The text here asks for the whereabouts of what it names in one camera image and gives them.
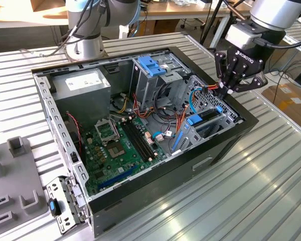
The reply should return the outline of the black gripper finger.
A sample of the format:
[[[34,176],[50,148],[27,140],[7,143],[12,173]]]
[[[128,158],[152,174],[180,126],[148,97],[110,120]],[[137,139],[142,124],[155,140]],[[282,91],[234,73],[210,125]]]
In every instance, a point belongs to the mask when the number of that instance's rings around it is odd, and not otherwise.
[[[215,58],[215,67],[216,67],[216,75],[219,79],[219,89],[218,92],[218,98],[223,100],[225,98],[225,95],[227,93],[227,88],[225,87],[225,84],[223,83],[226,73],[226,67],[227,67],[227,57],[225,52],[216,52],[214,54]]]
[[[243,73],[239,74],[235,72],[232,72],[230,75],[224,78],[224,98],[234,92],[246,92],[249,90],[262,88],[268,84],[268,81],[262,72],[254,75],[250,83],[241,84],[240,82],[243,78]]]

